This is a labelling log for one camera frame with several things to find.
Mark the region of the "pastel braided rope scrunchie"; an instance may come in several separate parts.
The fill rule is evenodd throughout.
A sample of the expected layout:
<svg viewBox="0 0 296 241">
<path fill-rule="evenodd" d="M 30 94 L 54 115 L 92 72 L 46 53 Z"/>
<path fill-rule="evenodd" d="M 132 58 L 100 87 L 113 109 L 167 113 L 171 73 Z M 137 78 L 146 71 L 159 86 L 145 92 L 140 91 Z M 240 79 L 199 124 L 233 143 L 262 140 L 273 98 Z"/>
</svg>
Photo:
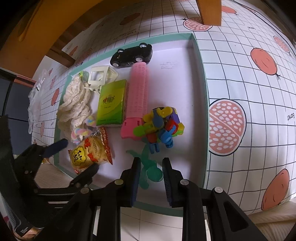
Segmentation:
<svg viewBox="0 0 296 241">
<path fill-rule="evenodd" d="M 94 116 L 90 115 L 83 121 L 82 125 L 74 128 L 71 133 L 71 142 L 79 144 L 84 137 L 88 137 L 94 131 L 96 131 L 96 120 Z"/>
</svg>

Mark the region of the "yellow red snack packet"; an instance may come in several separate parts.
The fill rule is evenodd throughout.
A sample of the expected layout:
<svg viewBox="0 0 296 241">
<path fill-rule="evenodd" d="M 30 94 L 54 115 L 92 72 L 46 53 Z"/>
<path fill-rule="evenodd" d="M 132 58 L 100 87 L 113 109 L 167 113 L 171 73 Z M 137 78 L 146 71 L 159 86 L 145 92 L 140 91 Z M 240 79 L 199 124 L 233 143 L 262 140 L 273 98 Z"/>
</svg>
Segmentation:
<svg viewBox="0 0 296 241">
<path fill-rule="evenodd" d="M 92 164 L 113 164 L 108 134 L 105 127 L 85 138 L 74 149 L 68 150 L 70 164 L 74 172 L 79 175 Z"/>
</svg>

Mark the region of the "cream lace fabric bundle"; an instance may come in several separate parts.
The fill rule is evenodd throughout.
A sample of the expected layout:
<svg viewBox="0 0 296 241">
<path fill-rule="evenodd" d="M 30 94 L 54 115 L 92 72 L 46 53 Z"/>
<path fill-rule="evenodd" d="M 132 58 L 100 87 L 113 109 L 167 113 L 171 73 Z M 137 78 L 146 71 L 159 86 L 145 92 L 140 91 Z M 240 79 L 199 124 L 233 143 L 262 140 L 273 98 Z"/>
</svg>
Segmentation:
<svg viewBox="0 0 296 241">
<path fill-rule="evenodd" d="M 63 96 L 63 103 L 57 112 L 58 128 L 67 140 L 74 141 L 77 136 L 72 137 L 76 128 L 81 128 L 84 121 L 90 116 L 90 108 L 87 105 L 91 93 L 85 88 L 85 83 L 79 75 L 76 75 L 68 84 Z"/>
</svg>

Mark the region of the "green plastic toy figure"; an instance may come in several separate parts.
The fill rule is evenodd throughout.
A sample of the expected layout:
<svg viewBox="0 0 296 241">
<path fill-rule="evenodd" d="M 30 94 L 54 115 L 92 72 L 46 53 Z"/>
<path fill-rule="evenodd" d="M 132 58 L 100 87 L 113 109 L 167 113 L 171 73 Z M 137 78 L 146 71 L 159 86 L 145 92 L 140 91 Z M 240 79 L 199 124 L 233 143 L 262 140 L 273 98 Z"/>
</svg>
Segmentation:
<svg viewBox="0 0 296 241">
<path fill-rule="evenodd" d="M 139 185 L 143 190 L 149 188 L 150 182 L 157 183 L 163 180 L 163 172 L 158 167 L 157 162 L 149 158 L 150 151 L 148 145 L 144 146 L 141 154 L 134 150 L 126 150 L 126 153 L 141 160 L 142 169 L 140 171 Z"/>
</svg>

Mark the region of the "green tissue pack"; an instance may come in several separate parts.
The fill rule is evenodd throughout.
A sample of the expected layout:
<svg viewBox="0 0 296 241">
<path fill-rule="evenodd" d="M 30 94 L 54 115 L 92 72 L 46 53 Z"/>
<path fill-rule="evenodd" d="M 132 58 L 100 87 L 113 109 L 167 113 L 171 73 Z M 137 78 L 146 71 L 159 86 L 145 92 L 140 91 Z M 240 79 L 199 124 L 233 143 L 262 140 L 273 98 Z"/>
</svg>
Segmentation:
<svg viewBox="0 0 296 241">
<path fill-rule="evenodd" d="M 96 125 L 121 126 L 125 115 L 127 81 L 114 81 L 102 86 L 99 96 Z"/>
<path fill-rule="evenodd" d="M 82 70 L 78 73 L 78 75 L 80 76 L 81 81 L 83 81 L 83 82 L 88 81 L 89 73 L 87 71 Z"/>
</svg>

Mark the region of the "cream plastic clip holder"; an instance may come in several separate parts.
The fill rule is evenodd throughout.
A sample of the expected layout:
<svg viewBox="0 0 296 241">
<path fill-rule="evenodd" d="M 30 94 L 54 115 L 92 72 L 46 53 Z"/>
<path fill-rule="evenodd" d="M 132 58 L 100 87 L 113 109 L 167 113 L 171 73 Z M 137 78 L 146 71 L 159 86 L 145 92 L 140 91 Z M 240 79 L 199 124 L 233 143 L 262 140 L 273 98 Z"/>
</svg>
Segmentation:
<svg viewBox="0 0 296 241">
<path fill-rule="evenodd" d="M 103 85 L 114 82 L 119 74 L 110 66 L 95 66 L 90 69 L 85 89 L 89 89 L 97 94 Z"/>
</svg>

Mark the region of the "colourful plastic block toy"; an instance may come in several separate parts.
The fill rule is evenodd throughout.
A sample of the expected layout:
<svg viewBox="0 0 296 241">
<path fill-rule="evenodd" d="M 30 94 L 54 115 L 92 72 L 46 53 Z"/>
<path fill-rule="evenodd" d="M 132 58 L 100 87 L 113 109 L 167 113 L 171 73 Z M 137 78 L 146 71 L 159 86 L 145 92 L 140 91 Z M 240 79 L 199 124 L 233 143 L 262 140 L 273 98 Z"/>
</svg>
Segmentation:
<svg viewBox="0 0 296 241">
<path fill-rule="evenodd" d="M 144 138 L 151 154 L 159 152 L 159 143 L 172 148 L 173 138 L 184 133 L 185 126 L 180 122 L 177 110 L 166 106 L 153 109 L 142 118 L 142 125 L 133 129 L 136 137 Z"/>
</svg>

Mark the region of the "black toy car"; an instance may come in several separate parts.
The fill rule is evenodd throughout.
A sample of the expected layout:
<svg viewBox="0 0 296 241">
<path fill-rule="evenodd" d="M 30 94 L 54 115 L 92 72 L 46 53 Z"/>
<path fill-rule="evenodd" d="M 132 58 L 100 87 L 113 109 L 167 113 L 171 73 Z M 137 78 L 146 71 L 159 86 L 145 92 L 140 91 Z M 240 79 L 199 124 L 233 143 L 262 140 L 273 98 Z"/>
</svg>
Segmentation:
<svg viewBox="0 0 296 241">
<path fill-rule="evenodd" d="M 115 68 L 131 67 L 134 63 L 149 63 L 152 58 L 152 45 L 140 43 L 126 49 L 118 49 L 110 60 L 110 65 Z"/>
</svg>

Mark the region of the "clear plastic bag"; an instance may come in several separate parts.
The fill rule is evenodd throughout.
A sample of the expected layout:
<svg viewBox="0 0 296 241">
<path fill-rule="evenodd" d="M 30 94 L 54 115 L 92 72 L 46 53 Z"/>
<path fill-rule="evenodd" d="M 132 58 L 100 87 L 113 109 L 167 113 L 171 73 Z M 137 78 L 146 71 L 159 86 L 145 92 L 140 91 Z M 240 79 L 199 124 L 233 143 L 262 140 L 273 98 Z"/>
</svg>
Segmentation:
<svg viewBox="0 0 296 241">
<path fill-rule="evenodd" d="M 28 107 L 28 133 L 31 134 L 33 131 L 34 124 L 39 122 L 41 115 L 41 101 L 43 99 L 43 93 L 45 91 L 45 81 L 49 78 L 48 70 L 44 69 L 39 75 L 38 80 L 34 84 L 32 90 L 30 91 L 29 107 Z"/>
</svg>

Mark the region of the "teal rimmed white tray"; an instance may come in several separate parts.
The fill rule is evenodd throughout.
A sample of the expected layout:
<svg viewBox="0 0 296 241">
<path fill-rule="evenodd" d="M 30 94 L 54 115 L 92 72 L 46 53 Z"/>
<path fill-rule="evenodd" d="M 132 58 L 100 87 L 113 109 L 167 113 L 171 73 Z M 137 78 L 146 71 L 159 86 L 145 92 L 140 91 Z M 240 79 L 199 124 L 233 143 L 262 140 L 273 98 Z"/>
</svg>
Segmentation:
<svg viewBox="0 0 296 241">
<path fill-rule="evenodd" d="M 68 74 L 60 105 L 63 103 L 68 84 L 81 70 L 90 71 L 94 66 L 107 65 L 116 50 L 126 49 L 147 43 L 152 45 L 152 59 L 147 65 L 149 71 L 147 111 L 157 107 L 171 106 L 177 110 L 180 121 L 185 126 L 181 136 L 174 137 L 174 146 L 167 149 L 160 144 L 160 152 L 151 154 L 142 141 L 122 139 L 120 126 L 107 127 L 108 140 L 113 165 L 105 163 L 92 178 L 90 188 L 98 189 L 120 177 L 121 172 L 132 165 L 133 156 L 156 161 L 162 171 L 162 160 L 169 157 L 172 168 L 179 170 L 185 179 L 203 187 L 206 177 L 208 155 L 208 91 L 202 58 L 197 41 L 191 33 L 174 33 L 141 39 L 98 54 L 84 62 Z M 182 211 L 172 209 L 166 197 L 165 184 L 161 180 L 153 182 L 140 175 L 141 181 L 147 181 L 148 189 L 138 187 L 134 207 L 171 216 L 182 216 Z"/>
</svg>

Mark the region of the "wooden nightstand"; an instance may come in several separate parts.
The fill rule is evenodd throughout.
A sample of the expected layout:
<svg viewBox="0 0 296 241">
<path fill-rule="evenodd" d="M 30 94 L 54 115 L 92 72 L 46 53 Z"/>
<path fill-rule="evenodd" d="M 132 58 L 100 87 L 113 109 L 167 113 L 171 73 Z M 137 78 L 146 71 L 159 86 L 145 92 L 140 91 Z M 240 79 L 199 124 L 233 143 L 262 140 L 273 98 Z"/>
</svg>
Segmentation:
<svg viewBox="0 0 296 241">
<path fill-rule="evenodd" d="M 74 59 L 62 49 L 107 15 L 147 4 L 144 20 L 180 14 L 173 1 L 1 1 L 1 70 L 33 77 L 48 56 L 66 67 Z"/>
</svg>

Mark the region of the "white grid pomegranate mat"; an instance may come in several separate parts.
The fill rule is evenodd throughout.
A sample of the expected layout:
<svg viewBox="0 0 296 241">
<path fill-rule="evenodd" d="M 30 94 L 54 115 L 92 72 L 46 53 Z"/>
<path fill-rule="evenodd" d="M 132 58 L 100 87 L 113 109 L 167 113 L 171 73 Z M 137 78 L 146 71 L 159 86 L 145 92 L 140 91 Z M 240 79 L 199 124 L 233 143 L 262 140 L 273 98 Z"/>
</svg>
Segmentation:
<svg viewBox="0 0 296 241">
<path fill-rule="evenodd" d="M 209 102 L 241 105 L 246 131 L 229 156 L 209 154 L 205 187 L 220 184 L 268 240 L 295 224 L 295 48 L 246 1 L 223 1 L 222 25 L 193 35 Z M 65 47 L 78 63 L 148 37 L 186 33 L 194 1 L 141 1 L 98 20 Z"/>
</svg>

